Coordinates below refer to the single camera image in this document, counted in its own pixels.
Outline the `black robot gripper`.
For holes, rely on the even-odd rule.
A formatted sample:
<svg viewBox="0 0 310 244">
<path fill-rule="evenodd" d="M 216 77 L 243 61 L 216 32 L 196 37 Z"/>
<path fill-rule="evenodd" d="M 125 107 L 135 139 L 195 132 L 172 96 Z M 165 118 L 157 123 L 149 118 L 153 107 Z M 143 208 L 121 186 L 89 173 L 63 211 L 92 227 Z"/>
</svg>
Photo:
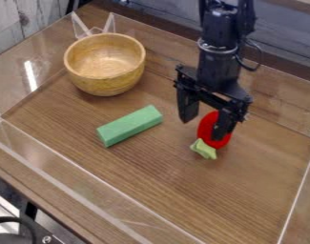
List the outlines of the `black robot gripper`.
<svg viewBox="0 0 310 244">
<path fill-rule="evenodd" d="M 201 38 L 197 67 L 177 65 L 173 87 L 177 96 L 179 118 L 187 123 L 199 112 L 203 102 L 219 109 L 212 123 L 211 139 L 220 141 L 244 120 L 252 98 L 239 86 L 239 46 L 227 49 L 209 45 Z"/>
</svg>

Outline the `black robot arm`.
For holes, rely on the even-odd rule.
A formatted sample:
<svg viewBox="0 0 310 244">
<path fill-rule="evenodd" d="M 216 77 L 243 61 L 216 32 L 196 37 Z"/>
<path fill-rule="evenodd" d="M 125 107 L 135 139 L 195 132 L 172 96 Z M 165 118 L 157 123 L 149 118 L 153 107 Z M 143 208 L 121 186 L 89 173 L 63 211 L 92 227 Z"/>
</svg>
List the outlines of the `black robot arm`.
<svg viewBox="0 0 310 244">
<path fill-rule="evenodd" d="M 176 89 L 179 118 L 193 119 L 201 103 L 213 108 L 201 120 L 199 137 L 209 145 L 225 143 L 236 124 L 244 120 L 252 98 L 239 85 L 241 50 L 253 31 L 252 0 L 235 5 L 223 0 L 199 0 L 201 34 L 196 41 L 196 67 L 177 65 Z"/>
</svg>

